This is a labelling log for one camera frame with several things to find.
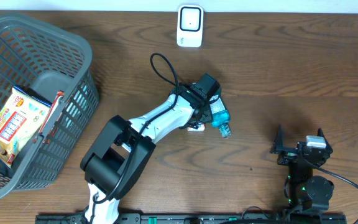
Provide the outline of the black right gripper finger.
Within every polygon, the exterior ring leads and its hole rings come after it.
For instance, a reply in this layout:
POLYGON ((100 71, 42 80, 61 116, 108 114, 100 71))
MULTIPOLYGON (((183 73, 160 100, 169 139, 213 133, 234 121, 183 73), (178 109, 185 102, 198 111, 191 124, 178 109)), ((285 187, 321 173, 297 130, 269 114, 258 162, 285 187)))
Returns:
POLYGON ((284 146, 284 143, 283 143, 283 129, 282 129, 281 125, 278 126, 278 131, 277 131, 275 140, 273 142, 273 146, 274 146, 274 148, 284 146))
POLYGON ((329 143, 328 143, 328 140, 326 139, 324 133, 323 133, 323 130, 321 128, 318 129, 318 137, 322 137, 325 141, 325 144, 328 146, 329 143))

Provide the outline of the blue mouthwash bottle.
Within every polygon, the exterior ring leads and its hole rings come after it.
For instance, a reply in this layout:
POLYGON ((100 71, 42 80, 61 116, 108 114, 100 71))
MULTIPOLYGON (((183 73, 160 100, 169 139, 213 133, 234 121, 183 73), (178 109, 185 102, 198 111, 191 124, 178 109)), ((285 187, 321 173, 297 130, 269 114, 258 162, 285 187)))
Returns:
POLYGON ((230 138, 231 129, 229 127, 229 122, 231 117, 229 111, 224 105, 223 100, 221 99, 221 96, 214 95, 209 102, 213 117, 213 121, 211 122, 212 127, 217 128, 223 138, 230 138))

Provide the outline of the small orange packet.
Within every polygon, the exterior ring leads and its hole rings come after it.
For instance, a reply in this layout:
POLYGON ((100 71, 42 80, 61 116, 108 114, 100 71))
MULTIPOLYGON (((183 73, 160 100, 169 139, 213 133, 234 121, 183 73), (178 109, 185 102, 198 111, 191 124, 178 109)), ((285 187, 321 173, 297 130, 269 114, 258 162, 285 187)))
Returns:
POLYGON ((188 132, 203 132, 205 130, 204 124, 192 124, 187 127, 188 132))

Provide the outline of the orange brown snack bar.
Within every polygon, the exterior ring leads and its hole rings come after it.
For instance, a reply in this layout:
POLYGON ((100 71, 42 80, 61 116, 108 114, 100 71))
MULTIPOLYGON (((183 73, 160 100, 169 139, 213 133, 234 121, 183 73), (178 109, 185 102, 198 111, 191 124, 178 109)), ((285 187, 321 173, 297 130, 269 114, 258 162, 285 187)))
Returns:
POLYGON ((64 97, 64 95, 65 94, 64 94, 63 91, 61 91, 61 90, 57 91, 57 95, 56 95, 56 97, 55 97, 55 99, 54 99, 54 101, 53 101, 53 103, 52 103, 52 105, 50 107, 50 110, 49 110, 49 112, 47 114, 47 117, 45 118, 44 122, 42 123, 42 125, 41 125, 41 127, 39 129, 39 134, 41 134, 42 131, 44 130, 46 124, 48 123, 48 121, 49 121, 49 119, 51 117, 51 115, 53 115, 53 113, 56 110, 57 106, 60 104, 60 100, 64 97))

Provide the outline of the yellow snack bag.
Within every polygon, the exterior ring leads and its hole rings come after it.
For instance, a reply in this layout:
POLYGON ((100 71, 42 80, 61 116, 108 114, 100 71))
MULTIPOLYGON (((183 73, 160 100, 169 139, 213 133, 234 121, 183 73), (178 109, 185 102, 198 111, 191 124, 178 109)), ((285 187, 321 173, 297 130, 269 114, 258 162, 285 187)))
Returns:
POLYGON ((0 160, 8 168, 44 123, 50 107, 50 103, 27 94, 21 87, 12 87, 0 110, 0 160))

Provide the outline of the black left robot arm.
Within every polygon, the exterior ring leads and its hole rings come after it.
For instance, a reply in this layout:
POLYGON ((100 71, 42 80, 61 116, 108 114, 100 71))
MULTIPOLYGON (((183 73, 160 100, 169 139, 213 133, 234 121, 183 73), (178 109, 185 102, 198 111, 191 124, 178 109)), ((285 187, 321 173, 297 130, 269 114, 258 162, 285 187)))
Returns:
POLYGON ((120 199, 138 181, 156 143, 176 128, 212 122, 210 99, 219 89, 205 73, 196 83, 177 83, 164 103, 143 116, 112 117, 80 163, 90 192, 85 222, 114 223, 120 199))

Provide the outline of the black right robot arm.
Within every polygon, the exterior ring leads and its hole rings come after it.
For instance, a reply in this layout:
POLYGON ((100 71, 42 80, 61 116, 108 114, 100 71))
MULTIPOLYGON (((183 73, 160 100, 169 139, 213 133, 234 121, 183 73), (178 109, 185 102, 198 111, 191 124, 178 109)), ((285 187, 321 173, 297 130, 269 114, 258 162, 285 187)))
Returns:
POLYGON ((328 210, 334 190, 334 184, 330 180, 313 174, 333 153, 323 131, 319 129, 317 135, 307 136, 296 147, 286 147, 284 132, 279 126, 270 152, 278 156, 278 165, 288 167, 284 194, 289 208, 283 212, 284 220, 289 222, 301 216, 318 219, 328 210))

